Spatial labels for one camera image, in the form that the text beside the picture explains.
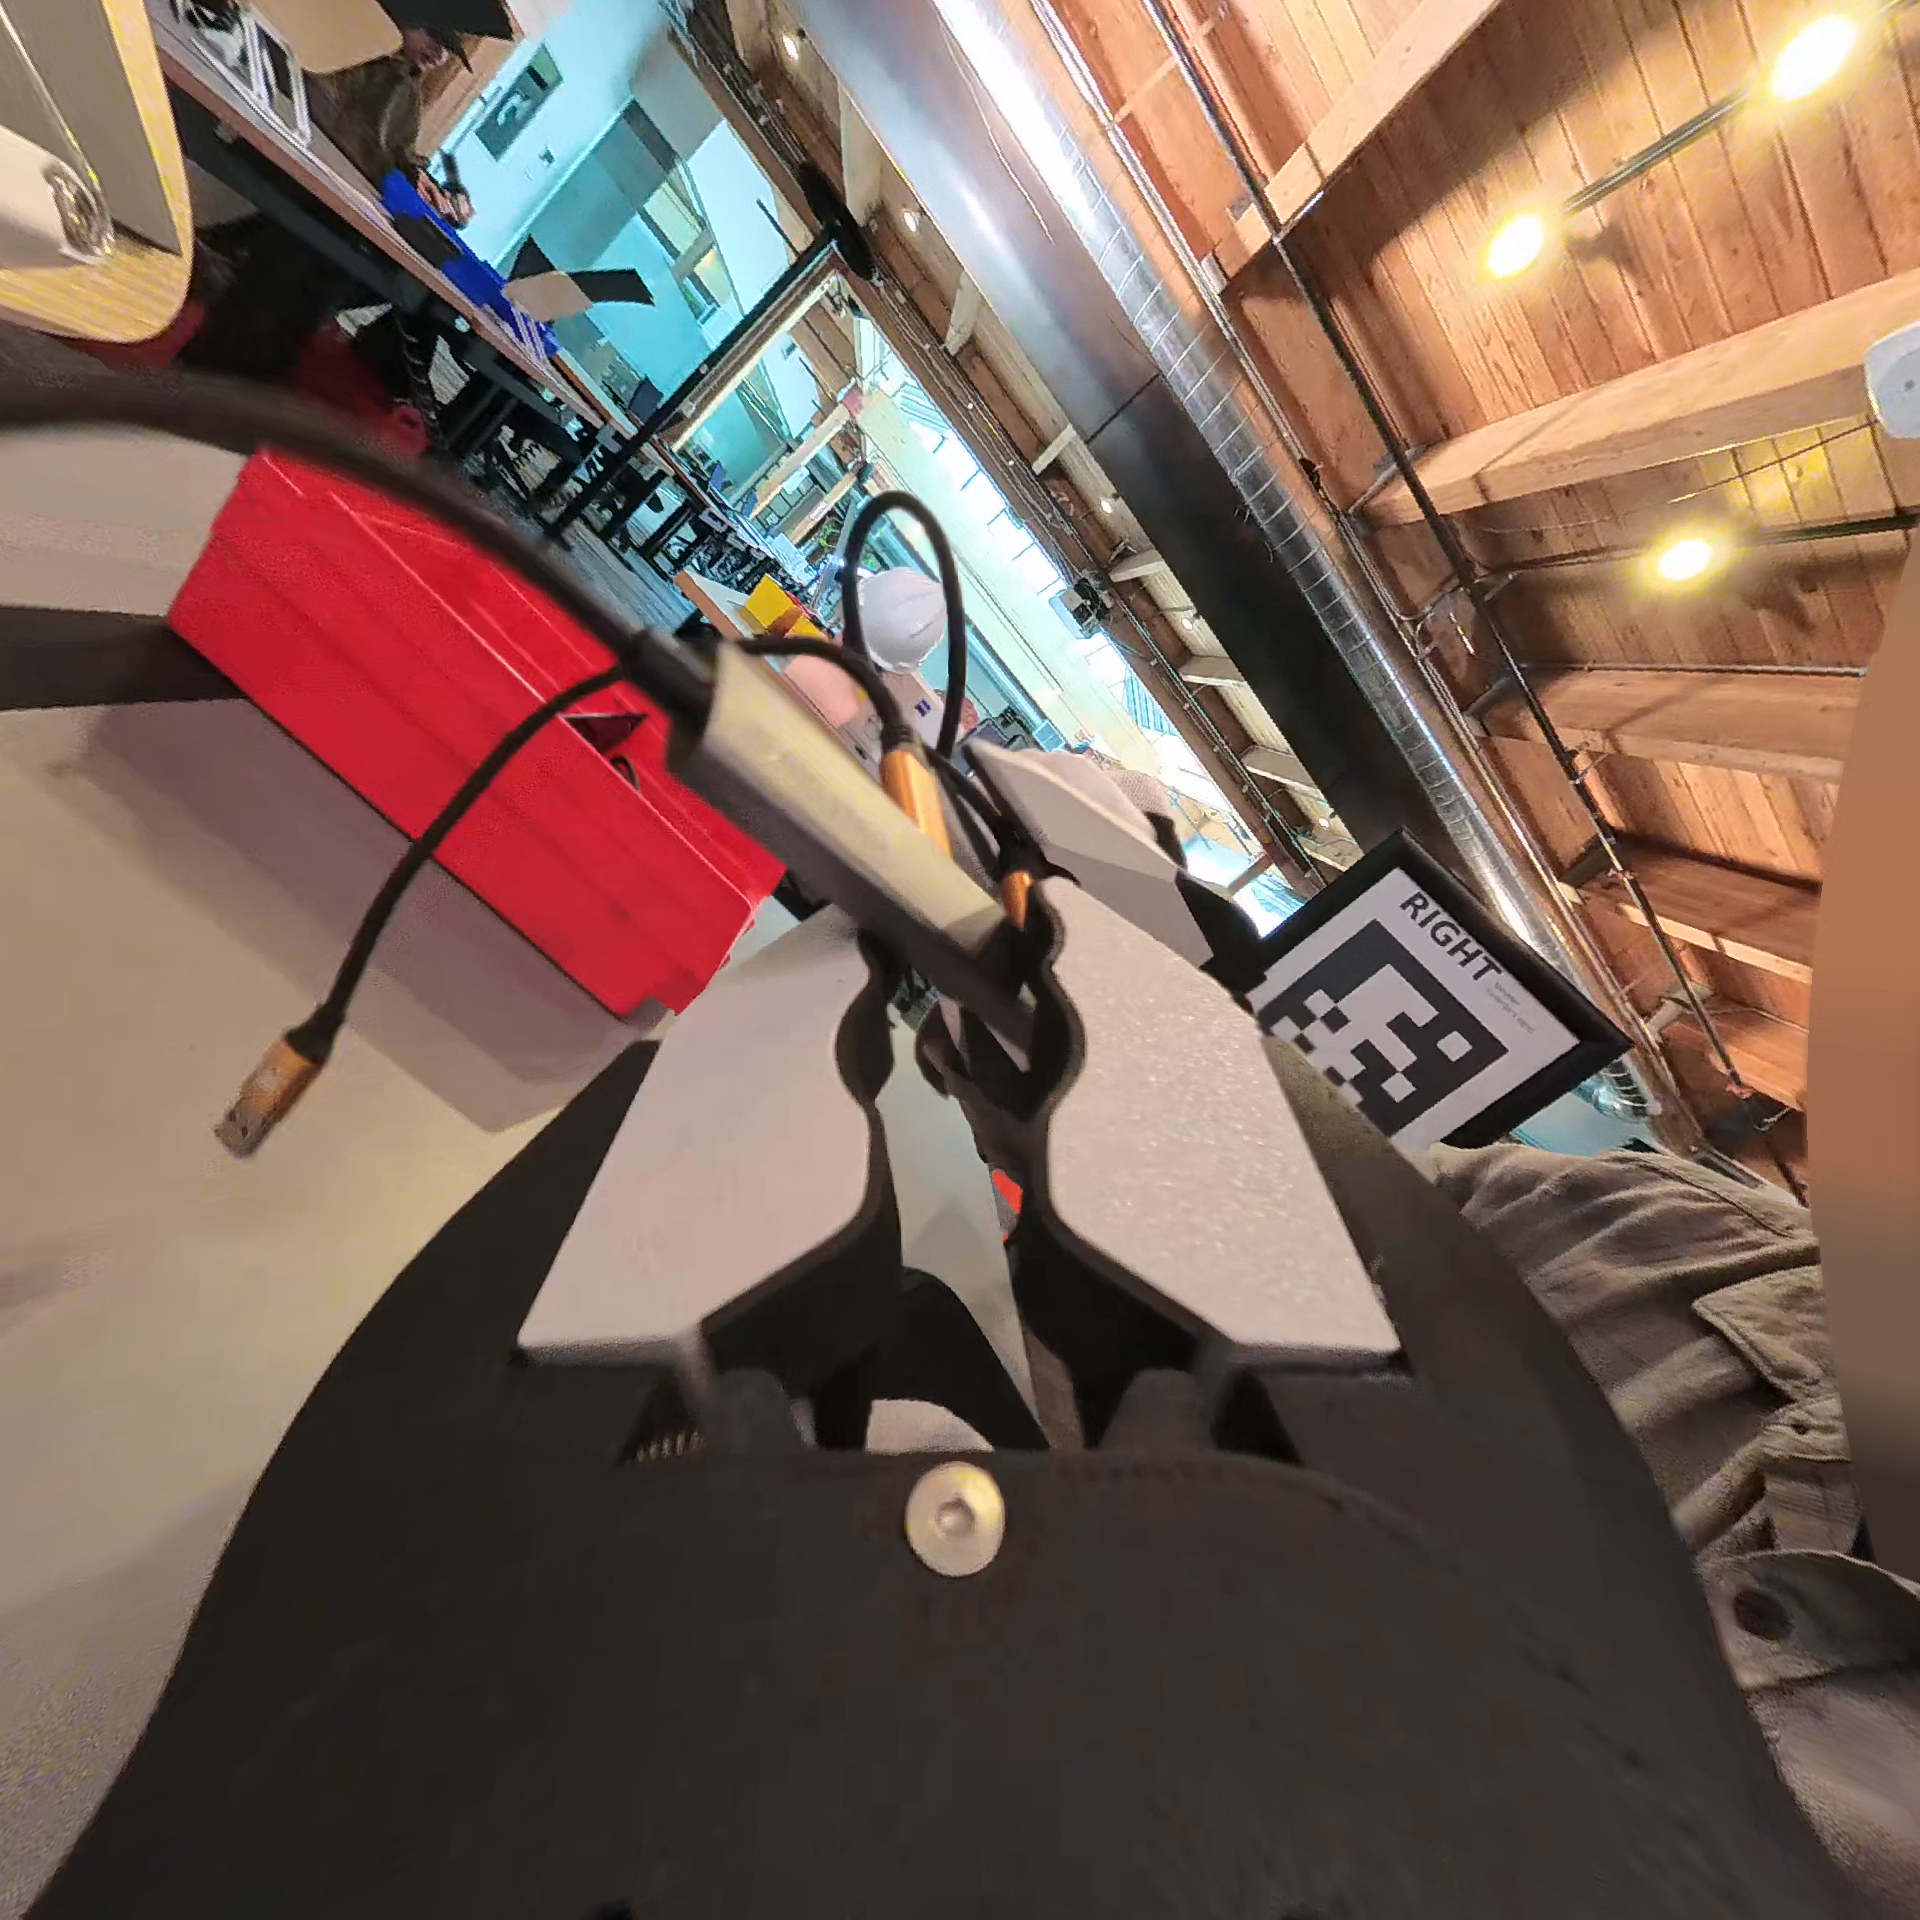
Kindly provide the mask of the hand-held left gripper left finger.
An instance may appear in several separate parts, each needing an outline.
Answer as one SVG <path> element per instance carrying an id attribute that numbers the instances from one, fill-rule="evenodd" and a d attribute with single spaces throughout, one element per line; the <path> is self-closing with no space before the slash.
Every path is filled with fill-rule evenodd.
<path id="1" fill-rule="evenodd" d="M 520 1327 L 538 1362 L 825 1382 L 899 1292 L 889 983 L 797 925 L 667 1031 Z"/>

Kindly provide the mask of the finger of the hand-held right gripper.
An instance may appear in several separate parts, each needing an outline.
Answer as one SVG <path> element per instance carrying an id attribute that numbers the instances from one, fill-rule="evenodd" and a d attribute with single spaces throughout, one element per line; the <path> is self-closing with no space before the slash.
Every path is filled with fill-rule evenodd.
<path id="1" fill-rule="evenodd" d="M 969 742 L 969 757 L 1046 868 L 1190 964 L 1202 969 L 1213 961 L 1184 892 L 1189 873 L 1108 773 L 1072 753 L 1010 749 L 980 736 Z"/>

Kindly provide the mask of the small blue desk bin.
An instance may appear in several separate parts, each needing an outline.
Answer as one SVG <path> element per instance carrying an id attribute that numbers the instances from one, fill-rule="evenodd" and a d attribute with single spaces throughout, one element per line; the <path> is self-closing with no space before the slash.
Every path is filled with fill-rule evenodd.
<path id="1" fill-rule="evenodd" d="M 378 202 L 400 238 L 464 298 L 510 314 L 504 277 L 467 245 L 472 205 L 463 192 L 422 166 L 395 166 L 378 181 Z"/>

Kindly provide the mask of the wooden beam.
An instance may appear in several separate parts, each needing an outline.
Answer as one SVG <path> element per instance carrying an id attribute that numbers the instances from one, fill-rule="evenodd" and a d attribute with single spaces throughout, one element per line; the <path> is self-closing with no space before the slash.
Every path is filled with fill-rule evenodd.
<path id="1" fill-rule="evenodd" d="M 1867 350 L 1919 318 L 1919 272 L 1431 447 L 1413 463 L 1442 515 L 1596 485 L 1867 412 Z"/>

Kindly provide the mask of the red plastic bin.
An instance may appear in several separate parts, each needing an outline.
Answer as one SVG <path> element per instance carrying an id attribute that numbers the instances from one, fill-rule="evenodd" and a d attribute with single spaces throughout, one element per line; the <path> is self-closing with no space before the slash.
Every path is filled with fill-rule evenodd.
<path id="1" fill-rule="evenodd" d="M 610 662 L 464 538 L 281 453 L 240 468 L 166 621 L 405 833 Z M 629 685 L 515 755 L 441 865 L 614 1016 L 683 1013 L 784 872 L 670 773 L 669 718 Z"/>

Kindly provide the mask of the background office desk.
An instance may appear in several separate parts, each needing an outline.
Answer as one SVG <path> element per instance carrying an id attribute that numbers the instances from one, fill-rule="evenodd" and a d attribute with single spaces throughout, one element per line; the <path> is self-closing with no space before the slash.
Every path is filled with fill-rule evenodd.
<path id="1" fill-rule="evenodd" d="M 464 298 L 395 231 L 378 187 L 303 130 L 292 54 L 246 4 L 151 4 L 196 194 L 179 361 L 306 398 L 523 500 L 619 440 L 520 310 Z"/>

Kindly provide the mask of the silver ceiling duct pipes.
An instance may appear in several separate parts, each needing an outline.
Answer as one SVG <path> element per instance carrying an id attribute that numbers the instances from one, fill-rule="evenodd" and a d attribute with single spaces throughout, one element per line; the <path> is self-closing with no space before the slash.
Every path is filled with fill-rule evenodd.
<path id="1" fill-rule="evenodd" d="M 1131 138 L 1096 102 L 1064 30 L 1046 8 L 1024 4 L 940 3 L 936 13 L 1305 600 L 1438 833 L 1505 922 L 1574 972 L 1575 927 L 1544 857 L 1419 663 L 1404 617 L 1368 572 L 1356 539 L 1314 492 L 1281 398 Z"/>

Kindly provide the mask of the black framed marker sign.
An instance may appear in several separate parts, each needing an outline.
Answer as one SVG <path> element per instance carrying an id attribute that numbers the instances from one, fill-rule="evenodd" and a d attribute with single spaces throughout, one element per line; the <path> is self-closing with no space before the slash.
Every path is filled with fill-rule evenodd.
<path id="1" fill-rule="evenodd" d="M 1237 993 L 1403 1151 L 1488 1146 L 1630 1048 L 1403 832 L 1267 933 Z"/>

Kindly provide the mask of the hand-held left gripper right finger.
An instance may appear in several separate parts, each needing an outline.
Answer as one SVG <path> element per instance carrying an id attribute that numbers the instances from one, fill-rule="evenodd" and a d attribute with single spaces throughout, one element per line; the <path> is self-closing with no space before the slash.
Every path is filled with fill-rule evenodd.
<path id="1" fill-rule="evenodd" d="M 1083 1399 L 1189 1372 L 1378 1379 L 1403 1342 L 1233 993 L 1069 879 L 1034 885 L 1023 1313 Z"/>

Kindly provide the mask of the small dark grey usb hub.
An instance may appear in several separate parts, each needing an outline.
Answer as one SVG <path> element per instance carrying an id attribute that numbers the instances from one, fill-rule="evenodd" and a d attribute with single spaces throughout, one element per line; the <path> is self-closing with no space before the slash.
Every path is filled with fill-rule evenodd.
<path id="1" fill-rule="evenodd" d="M 980 957 L 1003 925 L 985 888 L 785 694 L 752 645 L 720 643 L 704 657 L 614 610 L 548 547 L 442 466 L 387 451 L 370 432 L 297 396 L 202 374 L 8 369 L 2 406 L 4 433 L 125 427 L 242 455 L 288 453 L 422 510 L 584 625 L 600 662 L 571 691 L 575 701 L 630 687 L 659 706 L 670 768 L 777 854 L 807 893 L 851 912 L 928 980 Z"/>

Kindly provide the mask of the white hard hat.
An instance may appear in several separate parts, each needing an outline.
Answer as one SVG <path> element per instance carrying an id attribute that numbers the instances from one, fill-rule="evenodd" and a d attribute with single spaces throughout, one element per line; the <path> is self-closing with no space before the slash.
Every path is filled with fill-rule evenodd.
<path id="1" fill-rule="evenodd" d="M 856 575 L 856 610 L 868 645 L 903 714 L 933 742 L 945 717 L 948 606 L 940 583 L 912 566 Z"/>

